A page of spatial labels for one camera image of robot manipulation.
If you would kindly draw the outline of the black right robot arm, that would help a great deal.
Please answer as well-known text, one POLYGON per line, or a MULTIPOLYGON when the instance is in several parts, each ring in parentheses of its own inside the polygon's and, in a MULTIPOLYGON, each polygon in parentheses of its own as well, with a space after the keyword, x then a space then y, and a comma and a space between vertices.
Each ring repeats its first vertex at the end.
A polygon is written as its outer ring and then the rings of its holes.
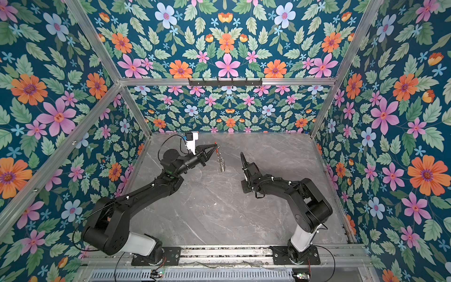
POLYGON ((267 195, 284 199, 295 218, 297 227, 287 243, 287 255, 300 264, 312 252, 312 241, 322 229, 333 209, 325 196, 309 178, 289 181, 270 174, 263 175, 258 166, 247 162, 240 154, 245 179, 241 181, 244 193, 253 193, 257 199, 267 195))

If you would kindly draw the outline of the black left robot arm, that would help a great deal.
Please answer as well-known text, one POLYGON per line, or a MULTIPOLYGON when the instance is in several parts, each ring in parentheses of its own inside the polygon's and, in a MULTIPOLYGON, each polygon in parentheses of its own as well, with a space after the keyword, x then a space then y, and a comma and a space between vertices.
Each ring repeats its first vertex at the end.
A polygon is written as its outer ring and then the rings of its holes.
POLYGON ((162 172, 152 182, 129 194, 96 202, 82 240, 109 256, 124 252, 150 257, 156 253, 160 244, 157 238, 131 232, 130 220, 152 203, 177 192, 184 182, 182 175, 197 165, 205 166, 217 148, 215 143, 198 145, 184 156, 176 149, 167 150, 160 161, 162 172))

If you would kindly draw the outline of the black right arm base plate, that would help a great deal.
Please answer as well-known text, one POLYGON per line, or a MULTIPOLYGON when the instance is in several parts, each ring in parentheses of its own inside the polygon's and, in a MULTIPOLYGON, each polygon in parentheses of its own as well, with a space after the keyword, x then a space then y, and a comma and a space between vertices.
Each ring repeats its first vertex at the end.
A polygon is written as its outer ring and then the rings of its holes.
POLYGON ((320 265, 321 260, 316 246, 310 246, 303 253, 296 250, 290 254, 287 246, 270 246, 272 259, 275 265, 320 265))

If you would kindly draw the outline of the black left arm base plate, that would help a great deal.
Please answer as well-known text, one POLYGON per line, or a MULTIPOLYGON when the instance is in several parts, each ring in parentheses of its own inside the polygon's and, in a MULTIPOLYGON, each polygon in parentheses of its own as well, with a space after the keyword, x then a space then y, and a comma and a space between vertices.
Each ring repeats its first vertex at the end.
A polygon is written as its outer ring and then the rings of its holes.
POLYGON ((136 267, 178 266, 181 251, 180 247, 159 247, 149 256, 133 255, 131 265, 136 267))

